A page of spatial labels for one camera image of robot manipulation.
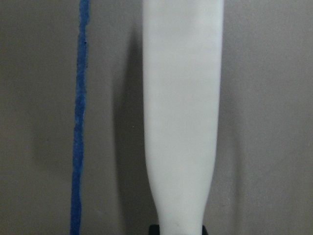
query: blue cord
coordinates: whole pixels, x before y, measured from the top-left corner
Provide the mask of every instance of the blue cord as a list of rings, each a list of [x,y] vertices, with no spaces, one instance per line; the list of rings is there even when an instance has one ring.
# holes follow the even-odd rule
[[[80,187],[84,159],[84,115],[86,109],[87,69],[86,26],[89,22],[89,0],[80,0],[79,20],[70,235],[79,235],[82,213]]]

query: white bottle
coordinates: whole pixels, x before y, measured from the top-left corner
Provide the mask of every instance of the white bottle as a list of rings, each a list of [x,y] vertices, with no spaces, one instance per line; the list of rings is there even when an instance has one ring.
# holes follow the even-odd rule
[[[143,1],[146,164],[160,235],[201,235],[214,170],[222,0]]]

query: gray backdrop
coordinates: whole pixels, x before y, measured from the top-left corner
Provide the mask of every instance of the gray backdrop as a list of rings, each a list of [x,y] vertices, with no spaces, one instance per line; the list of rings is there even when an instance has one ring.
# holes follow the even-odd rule
[[[78,0],[0,1],[0,234],[69,232]],[[313,234],[313,1],[226,0],[211,235]],[[147,234],[142,6],[92,0],[83,235]]]

